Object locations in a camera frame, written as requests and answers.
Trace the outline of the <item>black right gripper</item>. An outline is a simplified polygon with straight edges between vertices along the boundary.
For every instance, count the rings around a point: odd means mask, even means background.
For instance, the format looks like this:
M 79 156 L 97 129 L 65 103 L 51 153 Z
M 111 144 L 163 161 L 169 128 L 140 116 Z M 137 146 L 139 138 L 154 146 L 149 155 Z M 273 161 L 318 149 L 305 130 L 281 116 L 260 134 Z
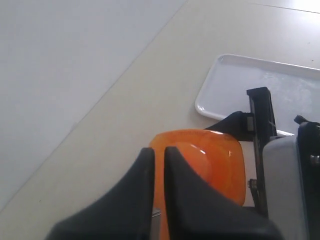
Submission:
M 263 149 L 271 138 L 277 136 L 272 99 L 267 87 L 246 91 L 250 112 L 236 111 L 218 123 L 205 128 L 231 135 L 241 142 L 252 142 L 256 178 L 248 181 L 254 209 L 263 217 L 268 217 Z

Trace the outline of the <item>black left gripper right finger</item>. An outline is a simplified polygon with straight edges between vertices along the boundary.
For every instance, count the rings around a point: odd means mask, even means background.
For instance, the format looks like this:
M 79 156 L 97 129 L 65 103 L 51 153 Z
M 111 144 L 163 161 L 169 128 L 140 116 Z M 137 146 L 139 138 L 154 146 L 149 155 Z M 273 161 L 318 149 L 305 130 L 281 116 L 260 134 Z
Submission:
M 282 240 L 275 224 L 220 194 L 176 147 L 164 151 L 164 196 L 172 240 Z

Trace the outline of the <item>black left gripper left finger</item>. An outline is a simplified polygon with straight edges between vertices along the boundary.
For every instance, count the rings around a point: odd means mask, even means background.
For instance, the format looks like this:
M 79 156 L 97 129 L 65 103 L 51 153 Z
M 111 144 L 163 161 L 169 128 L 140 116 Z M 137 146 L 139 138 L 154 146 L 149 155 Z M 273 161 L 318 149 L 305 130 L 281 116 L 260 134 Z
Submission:
M 56 223 L 49 240 L 148 240 L 155 187 L 155 152 L 142 148 L 122 179 L 93 204 Z

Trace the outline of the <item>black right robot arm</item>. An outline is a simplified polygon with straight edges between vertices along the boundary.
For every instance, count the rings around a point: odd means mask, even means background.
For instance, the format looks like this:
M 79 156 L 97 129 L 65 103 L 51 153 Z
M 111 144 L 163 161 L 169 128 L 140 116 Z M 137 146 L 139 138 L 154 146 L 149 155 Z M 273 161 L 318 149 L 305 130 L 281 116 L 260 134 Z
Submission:
M 212 131 L 253 142 L 256 177 L 248 181 L 254 212 L 274 222 L 286 240 L 320 237 L 320 124 L 298 115 L 295 135 L 276 128 L 267 87 L 247 90 L 250 111 L 236 111 Z

